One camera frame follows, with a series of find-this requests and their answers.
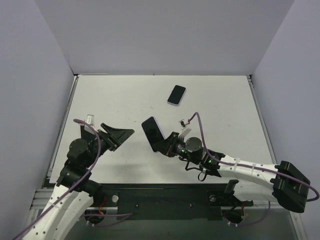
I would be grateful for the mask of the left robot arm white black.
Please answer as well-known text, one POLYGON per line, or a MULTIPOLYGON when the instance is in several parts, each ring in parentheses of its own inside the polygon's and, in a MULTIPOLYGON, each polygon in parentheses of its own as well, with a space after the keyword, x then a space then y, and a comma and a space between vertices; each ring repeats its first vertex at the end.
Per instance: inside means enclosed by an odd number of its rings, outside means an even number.
POLYGON ((105 152, 116 151, 133 129, 119 129, 102 123, 101 129, 80 119, 80 138, 69 145, 66 162, 42 213, 15 239, 63 240, 90 206, 104 201, 103 186, 90 179, 92 170, 105 152))

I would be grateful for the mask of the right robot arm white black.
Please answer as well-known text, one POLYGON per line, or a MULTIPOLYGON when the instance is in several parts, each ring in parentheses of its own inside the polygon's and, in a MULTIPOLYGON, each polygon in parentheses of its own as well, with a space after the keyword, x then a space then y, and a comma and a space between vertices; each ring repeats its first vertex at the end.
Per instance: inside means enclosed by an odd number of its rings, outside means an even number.
POLYGON ((194 164, 194 169, 205 177, 230 178, 223 192, 224 201, 230 205, 259 200, 278 203, 295 213, 305 211, 310 181, 288 161, 280 164, 243 161, 205 149, 197 137, 184 140, 176 132, 152 147, 164 156, 178 156, 181 161, 194 164))

